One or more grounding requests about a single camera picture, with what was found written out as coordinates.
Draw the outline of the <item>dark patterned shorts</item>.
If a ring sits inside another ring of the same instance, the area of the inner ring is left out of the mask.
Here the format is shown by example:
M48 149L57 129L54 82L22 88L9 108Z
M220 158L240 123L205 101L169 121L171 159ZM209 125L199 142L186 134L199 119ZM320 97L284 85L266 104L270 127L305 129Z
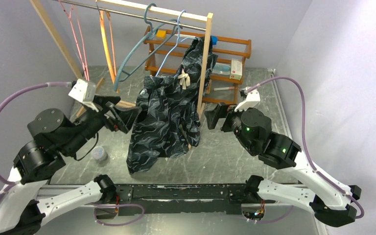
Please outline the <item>dark patterned shorts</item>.
M177 158L200 142L197 112L205 39L194 39L173 75L146 76L136 106L142 111L130 138L129 174L148 171L158 158Z

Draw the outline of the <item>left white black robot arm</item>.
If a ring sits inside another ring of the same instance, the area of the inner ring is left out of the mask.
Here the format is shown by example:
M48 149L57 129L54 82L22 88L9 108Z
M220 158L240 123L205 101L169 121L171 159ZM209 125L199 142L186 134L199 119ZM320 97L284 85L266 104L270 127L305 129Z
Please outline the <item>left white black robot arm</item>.
M96 109L87 108L71 122L55 108L39 113L28 124L32 141L24 145L13 161L10 178L0 193L0 235L33 235L51 220L80 206L92 203L118 203L112 179L98 175L89 183L68 192L38 200L36 195L52 176L65 166L65 157L77 151L99 130L128 133L141 113L141 107L119 108L118 96L96 95Z

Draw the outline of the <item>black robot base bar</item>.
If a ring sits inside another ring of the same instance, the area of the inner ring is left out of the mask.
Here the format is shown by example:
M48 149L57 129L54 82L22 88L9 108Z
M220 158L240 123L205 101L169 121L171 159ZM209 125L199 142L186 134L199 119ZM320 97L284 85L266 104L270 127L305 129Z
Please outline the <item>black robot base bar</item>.
M120 205L119 215L224 212L241 215L243 207L258 207L262 199L245 193L245 183L233 184L121 184L97 204Z

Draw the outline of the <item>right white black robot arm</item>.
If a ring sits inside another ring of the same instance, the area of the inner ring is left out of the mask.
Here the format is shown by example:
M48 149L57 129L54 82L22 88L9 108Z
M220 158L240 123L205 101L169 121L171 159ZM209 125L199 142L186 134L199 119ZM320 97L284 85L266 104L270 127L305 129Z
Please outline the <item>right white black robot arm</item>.
M280 201L310 212L320 222L341 227L355 222L357 210L351 203L361 196L361 188L333 179L311 163L301 147L286 135L273 132L271 119L256 108L235 111L233 105L218 104L205 112L208 129L223 118L223 132L232 132L241 146L265 165L289 173L304 188L274 183L252 175L243 191L247 203Z

